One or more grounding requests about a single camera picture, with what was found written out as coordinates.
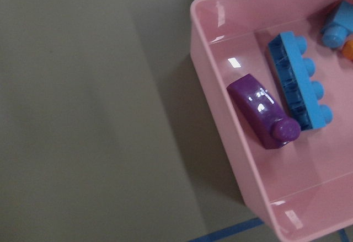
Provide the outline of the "purple toy block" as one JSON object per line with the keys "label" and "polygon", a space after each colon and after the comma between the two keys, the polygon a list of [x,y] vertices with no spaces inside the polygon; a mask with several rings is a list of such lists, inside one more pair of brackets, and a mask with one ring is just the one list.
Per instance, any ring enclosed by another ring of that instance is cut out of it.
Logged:
{"label": "purple toy block", "polygon": [[265,149],[279,149],[299,138],[299,123],[251,74],[232,82],[227,91]]}

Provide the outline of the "long blue toy block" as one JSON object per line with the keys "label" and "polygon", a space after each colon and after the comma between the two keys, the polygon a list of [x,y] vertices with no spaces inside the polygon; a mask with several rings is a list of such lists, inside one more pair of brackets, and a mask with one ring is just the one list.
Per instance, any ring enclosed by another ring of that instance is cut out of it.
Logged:
{"label": "long blue toy block", "polygon": [[301,130],[315,130],[331,123],[331,108],[319,103],[325,94],[324,87],[321,82],[311,80],[315,63],[303,57],[307,51],[306,38],[292,31],[280,33],[268,43],[268,51],[287,110]]}

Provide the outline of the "small blue toy block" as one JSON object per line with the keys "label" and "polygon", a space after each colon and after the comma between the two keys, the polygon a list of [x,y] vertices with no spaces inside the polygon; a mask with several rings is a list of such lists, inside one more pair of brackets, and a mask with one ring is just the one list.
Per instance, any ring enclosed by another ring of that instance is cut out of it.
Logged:
{"label": "small blue toy block", "polygon": [[326,47],[341,47],[352,34],[352,4],[340,2],[327,17],[321,30],[322,42]]}

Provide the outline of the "orange sloped toy block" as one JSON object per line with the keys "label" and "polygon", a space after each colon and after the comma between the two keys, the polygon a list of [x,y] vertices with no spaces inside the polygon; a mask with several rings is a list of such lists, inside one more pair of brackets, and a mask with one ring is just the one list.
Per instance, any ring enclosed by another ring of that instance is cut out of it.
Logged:
{"label": "orange sloped toy block", "polygon": [[348,40],[342,47],[341,53],[348,60],[353,60],[353,40]]}

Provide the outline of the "pink plastic box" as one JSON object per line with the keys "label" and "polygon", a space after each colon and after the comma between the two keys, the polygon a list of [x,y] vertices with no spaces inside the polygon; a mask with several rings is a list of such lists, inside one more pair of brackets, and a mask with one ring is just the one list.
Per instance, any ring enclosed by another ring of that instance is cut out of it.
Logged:
{"label": "pink plastic box", "polygon": [[[243,200],[281,241],[311,241],[352,225],[352,62],[320,40],[340,1],[194,0],[190,8],[191,59]],[[306,38],[333,121],[267,150],[226,88],[252,74],[278,96],[267,45],[286,31]]]}

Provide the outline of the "brown paper table cover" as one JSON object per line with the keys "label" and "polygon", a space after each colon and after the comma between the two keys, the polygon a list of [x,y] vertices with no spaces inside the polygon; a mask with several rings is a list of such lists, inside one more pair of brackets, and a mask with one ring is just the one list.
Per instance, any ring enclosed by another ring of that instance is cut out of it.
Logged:
{"label": "brown paper table cover", "polygon": [[194,0],[1,0],[1,241],[281,241],[191,59]]}

